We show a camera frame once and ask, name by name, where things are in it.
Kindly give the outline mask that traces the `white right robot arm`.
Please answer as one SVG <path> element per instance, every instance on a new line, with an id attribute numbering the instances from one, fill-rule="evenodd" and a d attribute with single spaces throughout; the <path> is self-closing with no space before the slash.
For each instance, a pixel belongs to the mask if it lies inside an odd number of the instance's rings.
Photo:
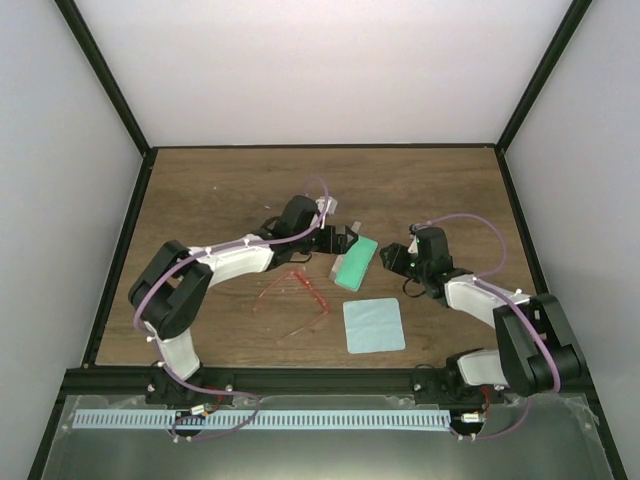
<path id="1" fill-rule="evenodd" d="M 447 396 L 472 399 L 480 386 L 504 387 L 529 397 L 560 391 L 587 374 L 585 356 L 557 297 L 531 296 L 482 280 L 454 264 L 445 231 L 414 226 L 411 244 L 381 249 L 385 270 L 423 288 L 422 296 L 465 313 L 494 329 L 495 350 L 476 349 L 448 359 Z"/>

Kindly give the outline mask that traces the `red transparent sunglasses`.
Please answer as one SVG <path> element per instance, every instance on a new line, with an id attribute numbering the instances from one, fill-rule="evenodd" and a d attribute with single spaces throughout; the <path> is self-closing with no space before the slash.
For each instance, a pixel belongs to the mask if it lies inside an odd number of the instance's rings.
<path id="1" fill-rule="evenodd" d="M 254 315 L 266 322 L 277 344 L 312 335 L 329 320 L 328 300 L 305 268 L 292 268 L 271 282 L 256 298 Z"/>

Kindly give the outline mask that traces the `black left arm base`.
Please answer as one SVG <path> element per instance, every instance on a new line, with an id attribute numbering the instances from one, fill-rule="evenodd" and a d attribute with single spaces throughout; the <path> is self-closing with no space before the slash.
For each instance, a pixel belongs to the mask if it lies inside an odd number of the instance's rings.
<path id="1" fill-rule="evenodd" d="M 186 383 L 207 390 L 224 390 L 228 385 L 236 383 L 238 372 L 239 370 L 235 368 L 201 366 L 186 380 Z M 201 393 L 184 387 L 157 364 L 149 367 L 148 383 L 154 388 L 147 394 L 149 403 L 190 406 L 223 400 L 220 395 Z"/>

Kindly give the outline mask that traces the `light blue cleaning cloth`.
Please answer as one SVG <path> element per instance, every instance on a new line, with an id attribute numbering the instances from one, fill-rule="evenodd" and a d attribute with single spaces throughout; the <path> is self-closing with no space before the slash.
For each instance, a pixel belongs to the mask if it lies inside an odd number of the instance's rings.
<path id="1" fill-rule="evenodd" d="M 343 303 L 347 351 L 352 355 L 406 348 L 399 301 L 378 298 Z"/>

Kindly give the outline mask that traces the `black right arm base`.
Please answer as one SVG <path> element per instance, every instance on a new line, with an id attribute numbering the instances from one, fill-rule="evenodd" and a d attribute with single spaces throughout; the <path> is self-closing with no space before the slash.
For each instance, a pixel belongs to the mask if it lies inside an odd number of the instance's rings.
<path id="1" fill-rule="evenodd" d="M 470 403 L 491 398 L 495 386 L 508 386 L 497 350 L 472 349 L 448 357 L 445 365 L 418 364 L 409 374 L 417 395 L 447 398 L 451 403 Z"/>

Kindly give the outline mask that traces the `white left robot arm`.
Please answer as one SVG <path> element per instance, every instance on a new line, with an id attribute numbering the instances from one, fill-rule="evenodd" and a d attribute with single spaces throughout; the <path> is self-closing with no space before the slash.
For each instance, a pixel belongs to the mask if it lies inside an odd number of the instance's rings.
<path id="1" fill-rule="evenodd" d="M 348 226 L 327 223 L 336 206 L 332 197 L 296 195 L 281 214 L 237 240 L 205 247 L 172 240 L 157 251 L 128 300 L 135 309 L 134 327 L 155 344 L 161 366 L 173 374 L 168 388 L 178 401 L 194 403 L 204 392 L 190 328 L 207 291 L 237 277 L 278 268 L 296 254 L 349 252 L 359 236 Z"/>

